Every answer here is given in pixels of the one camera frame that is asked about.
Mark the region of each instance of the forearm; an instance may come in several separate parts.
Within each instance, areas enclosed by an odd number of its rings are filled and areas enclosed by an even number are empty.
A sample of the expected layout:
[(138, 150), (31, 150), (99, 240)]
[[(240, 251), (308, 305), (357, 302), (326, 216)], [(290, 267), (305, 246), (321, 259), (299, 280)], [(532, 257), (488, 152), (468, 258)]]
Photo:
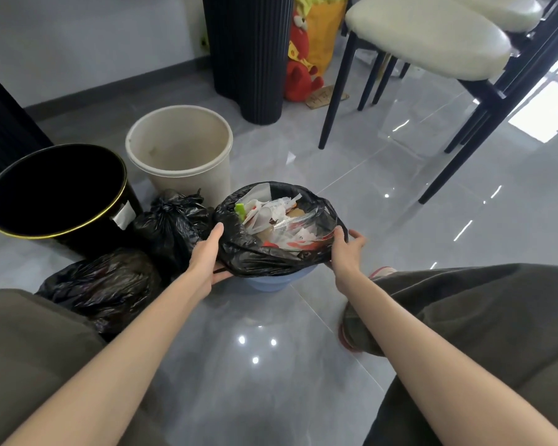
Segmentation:
[(5, 442), (7, 446), (118, 444), (172, 340), (196, 306), (187, 272)]
[(558, 445), (558, 429), (361, 273), (344, 292), (445, 445)]

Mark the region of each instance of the red plush toy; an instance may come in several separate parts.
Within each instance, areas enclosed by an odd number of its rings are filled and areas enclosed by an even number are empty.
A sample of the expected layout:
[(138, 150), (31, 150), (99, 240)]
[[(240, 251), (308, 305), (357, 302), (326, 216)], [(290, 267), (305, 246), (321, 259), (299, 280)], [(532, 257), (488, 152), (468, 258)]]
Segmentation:
[(310, 50), (307, 30), (306, 20), (297, 11), (294, 12), (289, 34), (287, 52), (289, 60), (287, 61), (287, 79), (285, 81), (285, 98), (291, 102), (305, 102), (312, 92), (324, 86), (324, 80), (321, 77), (312, 79), (312, 75), (316, 74), (318, 69), (306, 60)]

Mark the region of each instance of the hand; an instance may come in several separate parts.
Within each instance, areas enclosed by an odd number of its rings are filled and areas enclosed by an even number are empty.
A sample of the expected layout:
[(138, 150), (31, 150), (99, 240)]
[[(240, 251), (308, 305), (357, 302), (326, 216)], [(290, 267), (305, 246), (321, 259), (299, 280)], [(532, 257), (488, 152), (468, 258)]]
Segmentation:
[(214, 284), (231, 277), (227, 270), (213, 273), (216, 270), (223, 269), (223, 265), (215, 262), (219, 250), (219, 239), (222, 234), (223, 224), (219, 222), (211, 231), (209, 238), (206, 241), (196, 243), (192, 251), (186, 273), (190, 273), (197, 281), (198, 288), (194, 295), (199, 300), (204, 299), (210, 293)]
[(329, 266), (335, 273), (337, 289), (343, 294), (345, 294), (351, 278), (361, 274), (359, 270), (360, 254), (362, 247), (366, 244), (366, 239), (361, 233), (349, 230), (349, 235), (354, 239), (346, 243), (343, 229), (340, 226), (335, 227), (331, 265)]

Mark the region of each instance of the garbage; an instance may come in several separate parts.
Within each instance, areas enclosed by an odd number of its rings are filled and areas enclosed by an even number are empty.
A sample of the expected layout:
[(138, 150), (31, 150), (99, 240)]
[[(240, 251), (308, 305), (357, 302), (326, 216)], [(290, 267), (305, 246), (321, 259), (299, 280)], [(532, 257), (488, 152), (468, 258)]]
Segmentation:
[(218, 259), (240, 277), (288, 275), (328, 262), (335, 226), (347, 231), (329, 201), (274, 181), (231, 194), (213, 221), (225, 227)]
[(151, 203), (151, 211), (132, 223), (139, 246), (155, 262), (165, 283), (188, 269), (192, 250), (210, 232), (210, 212), (200, 191), (182, 195), (166, 189)]
[(48, 277), (37, 295), (88, 318), (112, 340), (161, 292), (155, 265), (140, 250), (119, 248)]

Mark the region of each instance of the chair cushion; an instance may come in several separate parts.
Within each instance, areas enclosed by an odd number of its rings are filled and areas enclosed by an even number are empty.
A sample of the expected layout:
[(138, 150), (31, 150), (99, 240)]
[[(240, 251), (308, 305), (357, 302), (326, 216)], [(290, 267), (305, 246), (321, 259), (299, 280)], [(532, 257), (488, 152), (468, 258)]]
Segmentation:
[(381, 50), (458, 80), (498, 77), (511, 55), (501, 29), (452, 0), (361, 0), (345, 21)]
[(526, 33), (542, 19), (543, 7), (536, 0), (454, 0), (482, 14), (510, 33)]

